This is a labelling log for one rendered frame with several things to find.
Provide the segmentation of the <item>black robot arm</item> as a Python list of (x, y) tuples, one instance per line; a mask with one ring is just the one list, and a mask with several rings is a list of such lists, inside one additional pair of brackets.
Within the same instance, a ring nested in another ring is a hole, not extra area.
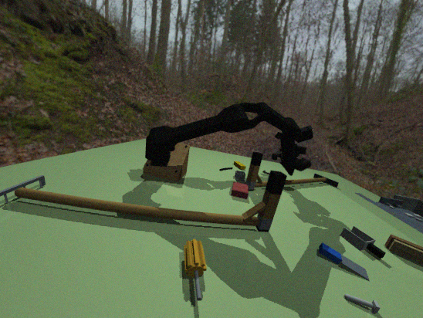
[[(249, 120), (245, 112), (257, 113), (258, 116)], [(167, 167), (170, 151), (182, 141), (212, 134), (218, 131), (229, 133), (253, 129), (260, 122), (267, 122), (279, 128), (275, 136), (281, 141), (282, 147), (296, 147), (296, 156), (306, 154), (306, 147), (295, 144), (313, 138), (312, 127), (299, 128), (293, 118), (277, 113), (267, 103), (237, 103), (226, 107), (215, 117), (196, 120), (177, 127), (155, 127), (146, 138), (145, 158), (151, 161), (151, 166)]]

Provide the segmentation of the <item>blue-handled knife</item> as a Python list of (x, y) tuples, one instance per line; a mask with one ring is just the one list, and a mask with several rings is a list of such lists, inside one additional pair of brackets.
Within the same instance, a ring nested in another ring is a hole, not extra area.
[(336, 264), (340, 263), (348, 267), (349, 269), (353, 270), (354, 272), (360, 274), (360, 276), (363, 276), (369, 281), (367, 271), (365, 268), (359, 266), (357, 263), (352, 262), (352, 260), (349, 260), (344, 257), (344, 255), (341, 255), (338, 251), (335, 251), (328, 245), (323, 244), (323, 242), (319, 246), (319, 251), (322, 255), (325, 255), (328, 259), (332, 260)]

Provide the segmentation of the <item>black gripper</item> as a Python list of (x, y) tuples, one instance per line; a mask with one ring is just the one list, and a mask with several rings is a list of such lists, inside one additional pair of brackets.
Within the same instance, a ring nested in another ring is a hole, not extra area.
[(294, 170), (303, 171), (311, 167), (311, 161), (304, 158), (298, 159), (296, 157), (296, 147), (281, 147), (279, 151), (272, 154), (272, 159), (277, 160), (280, 157), (280, 164), (284, 167), (289, 175), (293, 175)]

